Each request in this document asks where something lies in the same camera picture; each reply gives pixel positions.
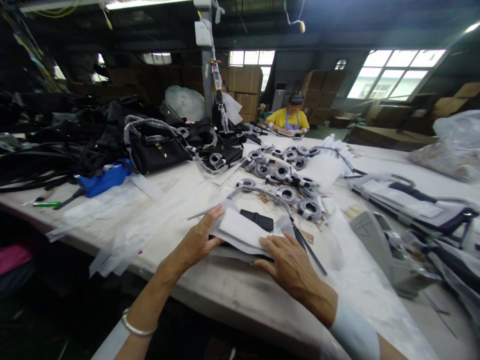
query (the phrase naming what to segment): pink fabric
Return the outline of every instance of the pink fabric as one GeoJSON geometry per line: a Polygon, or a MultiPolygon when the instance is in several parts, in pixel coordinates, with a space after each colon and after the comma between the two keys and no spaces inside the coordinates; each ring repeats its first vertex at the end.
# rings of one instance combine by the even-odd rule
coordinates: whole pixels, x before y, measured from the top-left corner
{"type": "Polygon", "coordinates": [[[21,243],[0,247],[0,275],[8,273],[33,258],[34,254],[29,247],[21,243]]]}

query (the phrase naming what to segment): apron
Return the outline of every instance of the apron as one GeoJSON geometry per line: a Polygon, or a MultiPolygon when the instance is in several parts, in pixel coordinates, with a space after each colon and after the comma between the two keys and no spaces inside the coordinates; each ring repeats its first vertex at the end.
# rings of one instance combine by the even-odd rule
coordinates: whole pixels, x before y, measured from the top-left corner
{"type": "Polygon", "coordinates": [[[299,119],[299,112],[296,112],[296,125],[289,124],[289,112],[286,112],[286,122],[285,122],[285,130],[299,130],[300,129],[300,119],[299,119]]]}

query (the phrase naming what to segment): silver bracelet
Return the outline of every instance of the silver bracelet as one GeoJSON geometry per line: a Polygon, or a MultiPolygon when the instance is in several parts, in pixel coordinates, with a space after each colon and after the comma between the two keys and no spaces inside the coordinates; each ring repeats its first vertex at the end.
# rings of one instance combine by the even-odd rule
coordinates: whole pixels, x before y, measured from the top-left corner
{"type": "Polygon", "coordinates": [[[150,330],[150,331],[143,331],[143,330],[138,330],[137,328],[134,328],[132,325],[129,324],[129,322],[127,321],[127,314],[129,313],[129,307],[126,308],[124,311],[123,311],[123,315],[121,317],[121,322],[122,324],[126,327],[126,329],[133,335],[137,335],[139,337],[147,337],[147,336],[150,336],[152,335],[156,330],[157,328],[159,327],[159,323],[157,322],[155,324],[155,328],[153,330],[150,330]]]}

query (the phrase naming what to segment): ceiling light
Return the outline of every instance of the ceiling light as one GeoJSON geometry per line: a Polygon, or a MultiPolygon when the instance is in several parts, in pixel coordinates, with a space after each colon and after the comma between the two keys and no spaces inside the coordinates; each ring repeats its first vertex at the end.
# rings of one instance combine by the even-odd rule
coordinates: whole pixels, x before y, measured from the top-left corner
{"type": "Polygon", "coordinates": [[[475,30],[479,26],[480,26],[480,22],[477,22],[477,23],[473,24],[472,26],[470,26],[467,30],[465,30],[465,33],[472,32],[473,30],[475,30]]]}
{"type": "Polygon", "coordinates": [[[137,8],[149,5],[159,5],[168,3],[181,3],[192,0],[131,0],[131,1],[113,1],[105,4],[108,10],[137,8]]]}

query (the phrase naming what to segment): woman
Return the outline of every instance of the woman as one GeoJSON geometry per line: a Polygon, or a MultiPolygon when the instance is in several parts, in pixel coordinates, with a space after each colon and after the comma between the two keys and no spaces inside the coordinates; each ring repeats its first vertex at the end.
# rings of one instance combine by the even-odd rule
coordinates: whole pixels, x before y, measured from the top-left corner
{"type": "Polygon", "coordinates": [[[298,134],[304,135],[310,129],[310,125],[307,116],[301,110],[303,101],[302,95],[291,95],[288,98],[288,106],[275,111],[263,124],[285,135],[292,135],[292,130],[299,130],[298,134]]]}
{"type": "MultiPolygon", "coordinates": [[[[223,241],[209,239],[214,222],[223,214],[219,204],[192,227],[180,244],[158,266],[155,274],[124,312],[91,360],[143,360],[147,354],[160,313],[175,283],[190,267],[207,256],[223,241]]],[[[333,288],[321,281],[296,239],[260,238],[275,260],[259,259],[253,264],[268,273],[288,294],[306,307],[337,339],[354,360],[407,360],[393,345],[376,333],[333,288]]]]}

